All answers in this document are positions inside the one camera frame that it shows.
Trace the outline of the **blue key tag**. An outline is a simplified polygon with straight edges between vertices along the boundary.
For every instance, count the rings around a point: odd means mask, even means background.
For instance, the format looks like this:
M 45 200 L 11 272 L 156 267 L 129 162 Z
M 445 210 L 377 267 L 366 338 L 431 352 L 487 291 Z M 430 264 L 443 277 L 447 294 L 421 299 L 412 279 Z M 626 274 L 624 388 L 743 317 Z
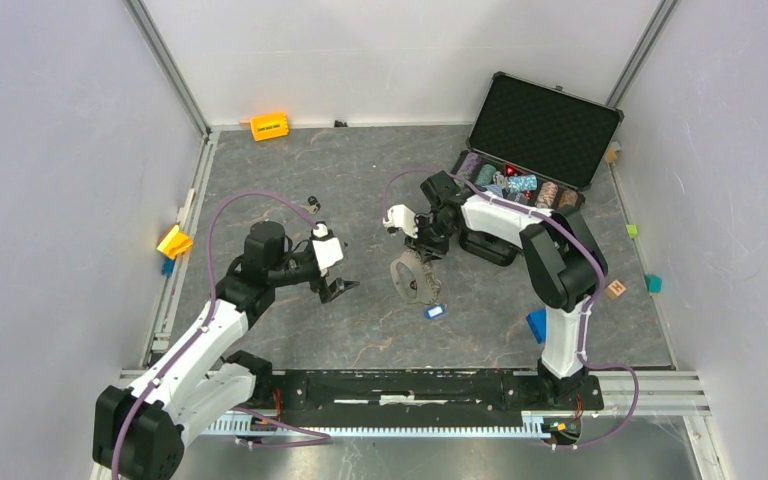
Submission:
M 437 304 L 429 306 L 424 310 L 424 316 L 426 319 L 436 319 L 443 316 L 446 313 L 446 306 L 443 304 Z

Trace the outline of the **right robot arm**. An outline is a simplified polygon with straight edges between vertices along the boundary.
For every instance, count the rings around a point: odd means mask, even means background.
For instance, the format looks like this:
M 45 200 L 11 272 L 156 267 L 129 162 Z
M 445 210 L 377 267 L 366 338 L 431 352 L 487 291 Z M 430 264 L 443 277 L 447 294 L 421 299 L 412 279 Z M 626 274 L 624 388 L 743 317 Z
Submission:
M 587 376 L 587 324 L 607 264 L 576 206 L 559 210 L 523 205 L 440 171 L 421 185 L 429 211 L 385 205 L 382 223 L 401 231 L 409 254 L 400 263 L 415 277 L 415 300 L 435 302 L 431 262 L 443 258 L 452 237 L 462 249 L 499 266 L 525 260 L 531 286 L 544 304 L 543 350 L 537 392 L 551 408 L 572 401 Z

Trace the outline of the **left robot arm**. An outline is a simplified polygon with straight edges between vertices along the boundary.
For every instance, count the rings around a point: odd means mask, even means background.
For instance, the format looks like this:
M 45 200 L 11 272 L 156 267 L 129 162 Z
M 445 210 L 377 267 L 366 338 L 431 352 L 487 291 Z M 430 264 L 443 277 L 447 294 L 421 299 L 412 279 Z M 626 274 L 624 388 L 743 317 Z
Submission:
M 115 477 L 169 479 L 186 448 L 232 408 L 266 405 L 270 362 L 227 349 L 273 304 L 277 289 L 306 283 L 326 304 L 355 282 L 328 279 L 344 244 L 323 222 L 294 249 L 282 224 L 254 224 L 243 252 L 213 287 L 181 338 L 126 388 L 109 386 L 95 405 L 91 456 Z

